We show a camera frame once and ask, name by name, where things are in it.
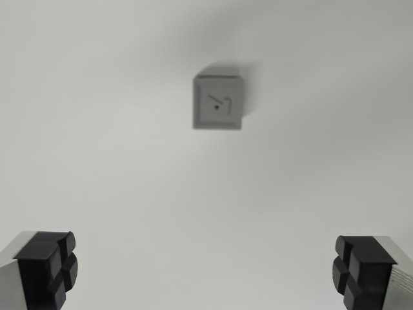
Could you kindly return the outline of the black-tipped silver gripper right finger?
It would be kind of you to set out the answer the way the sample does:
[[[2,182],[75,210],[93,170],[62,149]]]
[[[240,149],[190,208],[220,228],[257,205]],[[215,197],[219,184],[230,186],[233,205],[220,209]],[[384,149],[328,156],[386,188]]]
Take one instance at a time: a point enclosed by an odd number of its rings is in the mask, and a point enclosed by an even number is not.
[[[336,291],[349,310],[412,309],[412,259],[388,236],[338,236]]]

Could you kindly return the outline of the black-tipped silver gripper left finger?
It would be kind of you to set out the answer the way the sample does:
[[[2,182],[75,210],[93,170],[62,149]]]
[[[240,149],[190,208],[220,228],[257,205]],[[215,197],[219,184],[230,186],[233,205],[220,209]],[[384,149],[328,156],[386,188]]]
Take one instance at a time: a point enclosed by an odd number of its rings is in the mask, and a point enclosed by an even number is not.
[[[61,309],[78,274],[72,232],[23,231],[1,251],[1,309]]]

